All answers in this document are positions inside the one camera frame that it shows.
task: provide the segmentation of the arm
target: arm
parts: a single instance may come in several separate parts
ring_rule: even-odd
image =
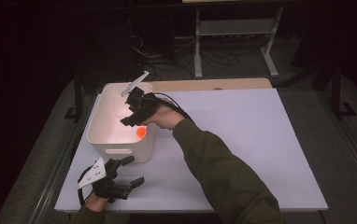
[[[105,220],[105,207],[108,199],[96,196],[94,193],[79,209],[67,224],[102,224]]]
[[[285,223],[264,182],[217,135],[164,105],[143,124],[151,122],[173,130],[190,171],[223,223]]]

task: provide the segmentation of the person's right hand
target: person's right hand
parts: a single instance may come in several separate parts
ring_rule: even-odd
[[[183,119],[184,117],[179,112],[175,111],[167,105],[160,105],[155,114],[143,121],[141,125],[155,123],[162,129],[173,130],[176,125]]]

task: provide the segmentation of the black glove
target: black glove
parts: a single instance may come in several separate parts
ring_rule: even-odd
[[[126,200],[129,196],[129,193],[132,189],[135,189],[144,183],[144,176],[140,177],[132,182],[129,185],[119,185],[114,182],[114,179],[117,177],[117,169],[122,165],[126,165],[135,158],[133,156],[127,157],[123,160],[112,160],[109,159],[106,162],[106,177],[99,179],[98,181],[92,183],[93,192],[101,198],[108,199],[109,203],[115,202],[116,199]],[[85,200],[82,197],[82,189],[79,189],[79,201],[81,204],[85,204]]]
[[[155,96],[155,94],[164,95],[165,97],[173,101],[175,105],[170,104],[162,99],[159,99]],[[121,119],[121,123],[125,126],[130,125],[133,127],[142,123],[144,120],[155,114],[159,105],[167,105],[178,113],[180,113],[184,118],[192,120],[191,117],[181,107],[179,107],[179,105],[170,96],[164,93],[149,92],[147,94],[144,94],[144,92],[140,88],[135,87],[130,92],[126,100],[126,104],[129,105],[129,109],[133,112],[133,114],[129,117]]]

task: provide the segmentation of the dark floor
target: dark floor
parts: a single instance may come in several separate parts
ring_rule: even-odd
[[[69,163],[62,148],[75,145],[83,125],[64,118],[75,103],[73,66],[85,65],[83,73],[100,77],[100,82],[84,81],[87,93],[106,81],[108,69],[93,57],[103,52],[88,51],[78,42],[89,38],[80,30],[93,21],[50,14],[53,4],[42,1],[25,6],[16,2],[0,5],[0,223],[64,223],[67,214],[53,210]],[[204,41],[203,49],[217,48],[203,51],[204,78],[267,77],[273,85],[279,84],[304,71],[292,66],[300,40],[282,36],[276,40],[271,55],[278,78],[268,75],[258,50],[262,37],[250,37],[249,44],[234,44],[234,50],[220,40]],[[191,41],[183,38],[178,46]],[[193,49],[186,50],[178,52],[174,64],[160,58],[140,62],[154,75],[153,80],[190,79]],[[357,223],[357,116],[336,119],[330,110],[331,87],[323,91],[311,87],[316,75],[278,92],[330,209],[322,214],[287,214],[287,219],[289,223],[323,223],[325,217],[330,224]],[[92,97],[84,98],[86,109]],[[341,100],[357,113],[357,85],[346,78]],[[109,223],[128,220],[126,215],[107,216]]]

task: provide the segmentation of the green jacket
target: green jacket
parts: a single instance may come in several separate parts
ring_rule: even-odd
[[[286,223],[278,201],[264,182],[231,153],[219,136],[200,130],[188,119],[176,125],[173,136],[188,168],[224,224]],[[81,208],[74,218],[80,217],[79,220],[70,223],[103,223],[103,215]],[[90,216],[100,222],[91,222]]]

